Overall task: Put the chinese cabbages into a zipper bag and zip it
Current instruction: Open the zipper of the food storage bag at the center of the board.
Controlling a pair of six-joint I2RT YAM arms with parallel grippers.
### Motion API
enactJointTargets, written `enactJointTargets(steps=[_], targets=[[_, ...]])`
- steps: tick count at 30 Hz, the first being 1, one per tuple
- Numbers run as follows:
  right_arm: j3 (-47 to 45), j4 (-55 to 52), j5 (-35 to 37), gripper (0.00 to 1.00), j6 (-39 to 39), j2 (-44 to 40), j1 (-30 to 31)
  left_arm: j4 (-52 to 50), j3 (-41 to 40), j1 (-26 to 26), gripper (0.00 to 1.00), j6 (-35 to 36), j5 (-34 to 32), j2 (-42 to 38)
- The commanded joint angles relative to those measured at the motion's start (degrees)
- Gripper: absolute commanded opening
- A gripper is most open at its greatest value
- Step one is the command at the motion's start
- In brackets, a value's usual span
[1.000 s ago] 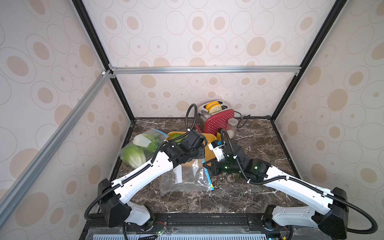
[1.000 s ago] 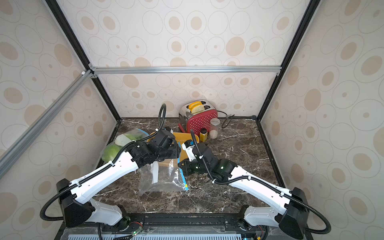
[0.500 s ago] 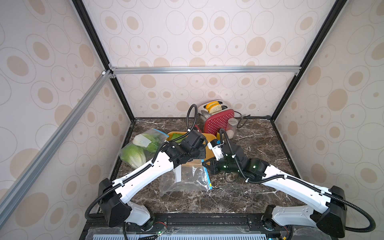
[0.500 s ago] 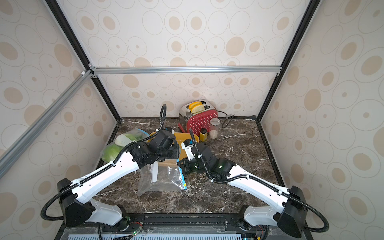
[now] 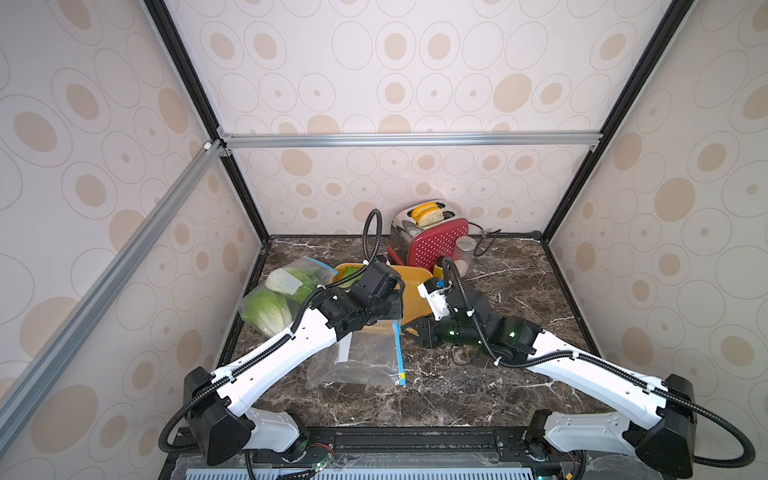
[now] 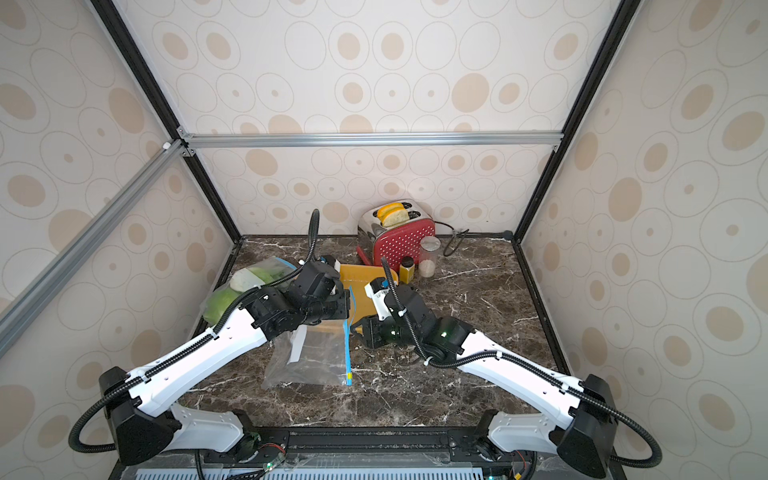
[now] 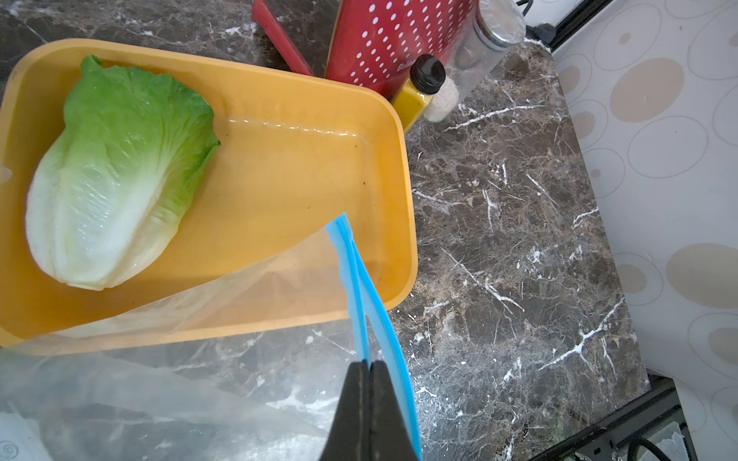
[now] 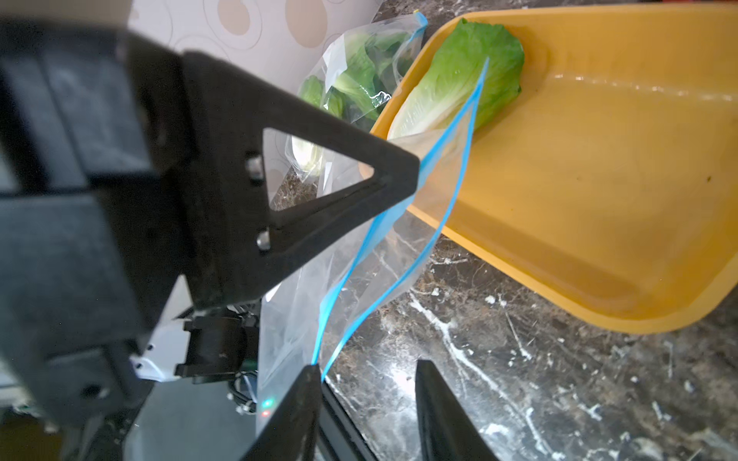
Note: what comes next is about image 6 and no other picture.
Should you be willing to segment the chinese cabbage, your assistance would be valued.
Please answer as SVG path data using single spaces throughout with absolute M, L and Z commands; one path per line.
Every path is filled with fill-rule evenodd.
M 213 291 L 205 302 L 203 319 L 211 326 L 216 325 L 224 314 L 225 310 L 238 297 L 240 292 L 229 286 L 222 286 Z
M 242 293 L 279 280 L 290 272 L 291 268 L 277 264 L 252 265 L 237 270 L 229 280 L 229 287 Z

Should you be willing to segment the clear zipper bag blue seal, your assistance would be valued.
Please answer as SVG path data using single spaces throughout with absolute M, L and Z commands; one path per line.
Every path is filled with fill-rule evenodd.
M 271 283 L 295 270 L 296 267 L 278 257 L 269 257 L 237 270 L 222 286 L 206 299 L 203 319 L 211 326 L 222 317 L 226 308 L 245 291 Z

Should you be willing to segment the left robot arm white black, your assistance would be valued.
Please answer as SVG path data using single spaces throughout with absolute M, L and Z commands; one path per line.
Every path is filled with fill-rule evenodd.
M 285 288 L 263 286 L 215 326 L 171 353 L 126 372 L 110 369 L 100 379 L 105 415 L 116 451 L 137 465 L 172 450 L 209 450 L 237 460 L 255 454 L 257 433 L 242 411 L 186 408 L 178 400 L 237 357 L 285 332 L 349 316 L 350 293 L 332 257 L 306 263 Z

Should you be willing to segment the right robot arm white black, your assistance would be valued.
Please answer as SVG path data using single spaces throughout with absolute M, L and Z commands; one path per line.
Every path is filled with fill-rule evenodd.
M 486 411 L 471 437 L 471 452 L 485 461 L 524 451 L 555 454 L 583 475 L 607 477 L 617 422 L 591 404 L 607 399 L 604 382 L 582 386 L 509 351 L 467 322 L 439 317 L 407 284 L 379 277 L 364 290 L 376 312 L 351 329 L 366 347 L 414 347 L 426 367 L 474 375 L 536 409 L 534 415 Z

